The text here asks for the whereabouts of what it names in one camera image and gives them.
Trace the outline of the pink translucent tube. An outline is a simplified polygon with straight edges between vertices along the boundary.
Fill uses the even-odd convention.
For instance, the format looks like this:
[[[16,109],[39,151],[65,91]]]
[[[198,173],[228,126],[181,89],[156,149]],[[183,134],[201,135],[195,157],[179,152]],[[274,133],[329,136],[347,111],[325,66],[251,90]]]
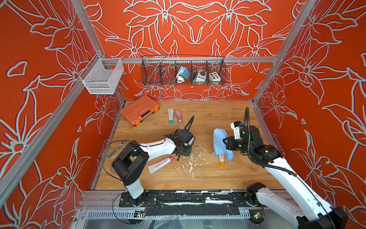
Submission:
[[[183,124],[182,111],[181,111],[180,109],[177,109],[177,110],[175,111],[175,114],[176,114],[176,118],[177,118],[178,124],[179,124],[179,125],[182,125],[182,124]]]

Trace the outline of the blue microfiber cloth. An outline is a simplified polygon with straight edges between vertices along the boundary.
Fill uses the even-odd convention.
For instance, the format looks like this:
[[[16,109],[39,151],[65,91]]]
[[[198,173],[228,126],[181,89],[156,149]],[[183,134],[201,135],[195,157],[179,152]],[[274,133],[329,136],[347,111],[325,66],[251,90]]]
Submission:
[[[231,163],[234,153],[232,150],[227,150],[225,143],[223,142],[224,139],[228,138],[228,134],[225,130],[216,128],[213,132],[213,153],[212,155],[225,155],[228,158],[229,162]]]

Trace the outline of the green cap toothpaste tube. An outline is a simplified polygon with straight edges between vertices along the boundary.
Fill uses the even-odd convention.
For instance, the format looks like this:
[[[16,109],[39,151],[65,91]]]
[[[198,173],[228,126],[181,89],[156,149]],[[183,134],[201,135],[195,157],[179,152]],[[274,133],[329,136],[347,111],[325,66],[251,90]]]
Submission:
[[[169,124],[173,124],[173,115],[174,115],[174,109],[173,108],[169,108],[168,109],[168,120],[169,120]]]

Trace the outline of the pink cap toothpaste tube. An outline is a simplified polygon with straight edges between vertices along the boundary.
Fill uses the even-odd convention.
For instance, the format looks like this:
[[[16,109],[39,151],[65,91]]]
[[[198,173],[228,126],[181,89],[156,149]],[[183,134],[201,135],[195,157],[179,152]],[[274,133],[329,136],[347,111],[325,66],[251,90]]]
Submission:
[[[168,165],[169,163],[171,163],[172,161],[174,161],[174,158],[172,156],[167,157],[151,166],[148,167],[149,173],[153,174],[156,171],[160,170],[161,168],[163,168],[164,166]]]

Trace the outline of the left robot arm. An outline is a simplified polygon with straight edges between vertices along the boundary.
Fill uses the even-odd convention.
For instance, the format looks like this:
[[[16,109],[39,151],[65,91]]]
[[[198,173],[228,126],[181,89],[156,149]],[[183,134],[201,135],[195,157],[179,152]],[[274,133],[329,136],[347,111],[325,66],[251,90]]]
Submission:
[[[140,182],[140,176],[146,164],[165,155],[190,156],[195,136],[190,132],[194,116],[182,129],[165,135],[161,141],[139,144],[131,141],[112,162],[112,168],[127,189],[133,206],[140,206],[145,198],[145,189]]]

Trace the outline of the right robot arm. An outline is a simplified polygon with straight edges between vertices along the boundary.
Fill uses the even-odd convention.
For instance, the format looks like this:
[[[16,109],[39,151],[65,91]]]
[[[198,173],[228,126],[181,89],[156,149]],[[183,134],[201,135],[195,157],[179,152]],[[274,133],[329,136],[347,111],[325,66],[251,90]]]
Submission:
[[[348,215],[340,207],[332,207],[313,191],[291,168],[273,146],[265,145],[259,129],[250,125],[246,108],[243,122],[231,123],[234,136],[223,139],[227,150],[239,151],[249,160],[273,175],[293,198],[295,204],[279,197],[264,184],[256,182],[246,188],[245,201],[251,207],[268,207],[297,229],[344,229]]]

